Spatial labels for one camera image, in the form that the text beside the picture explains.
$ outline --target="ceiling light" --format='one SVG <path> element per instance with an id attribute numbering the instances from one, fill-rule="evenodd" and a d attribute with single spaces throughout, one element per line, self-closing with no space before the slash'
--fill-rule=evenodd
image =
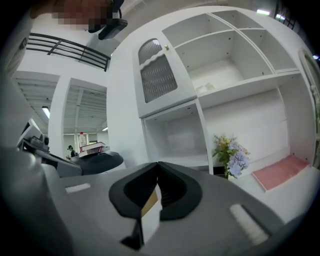
<path id="1" fill-rule="evenodd" d="M 50 118 L 50 111 L 49 108 L 47 106 L 43 106 L 42 107 L 43 112 L 45 113 L 45 115 Z"/>
<path id="2" fill-rule="evenodd" d="M 277 14 L 275 17 L 278 18 L 278 19 L 280 19 L 280 20 L 285 20 L 285 19 L 286 19 L 286 17 L 283 17 L 283 16 L 281 16 L 280 14 Z"/>
<path id="3" fill-rule="evenodd" d="M 258 10 L 256 10 L 256 12 L 257 12 L 258 14 L 263 14 L 263 15 L 269 15 L 269 14 L 270 14 L 270 11 L 267 11 L 267 10 L 260 10 L 260 9 L 258 9 Z"/>

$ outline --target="white pillar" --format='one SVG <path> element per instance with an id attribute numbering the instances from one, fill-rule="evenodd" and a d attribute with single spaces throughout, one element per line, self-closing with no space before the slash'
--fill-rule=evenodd
<path id="1" fill-rule="evenodd" d="M 64 119 L 70 80 L 71 77 L 69 76 L 60 76 L 55 87 L 50 108 L 48 125 L 50 153 L 60 158 L 64 158 Z"/>

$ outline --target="railing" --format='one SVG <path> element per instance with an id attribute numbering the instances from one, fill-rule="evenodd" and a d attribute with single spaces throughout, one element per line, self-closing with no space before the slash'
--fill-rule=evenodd
<path id="1" fill-rule="evenodd" d="M 82 44 L 46 34 L 30 33 L 27 45 L 36 46 L 27 47 L 27 50 L 45 52 L 47 55 L 56 54 L 65 56 L 78 60 L 79 62 L 96 66 L 104 71 L 107 70 L 108 61 L 111 59 L 109 56 Z"/>

